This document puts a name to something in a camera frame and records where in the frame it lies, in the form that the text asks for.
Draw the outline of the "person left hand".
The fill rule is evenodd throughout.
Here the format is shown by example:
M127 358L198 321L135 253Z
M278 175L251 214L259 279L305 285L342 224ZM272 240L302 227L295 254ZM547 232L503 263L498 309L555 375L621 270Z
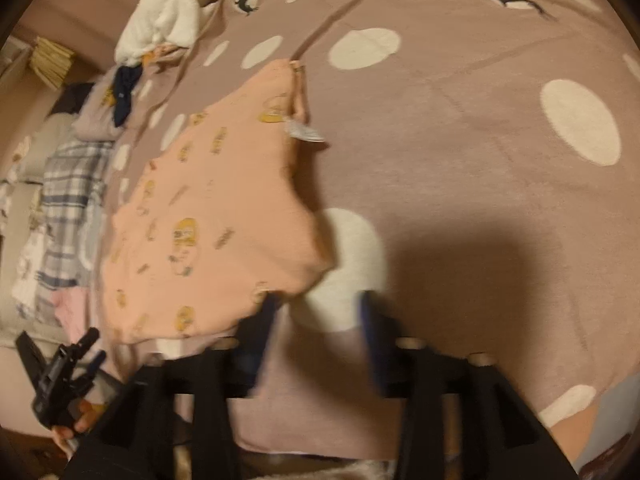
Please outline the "person left hand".
M74 405L77 417L74 418L73 426L52 427L54 443L68 458L71 458L75 453L72 441L80 434L90 431L104 413L105 408L105 404L95 404L85 399L79 400Z

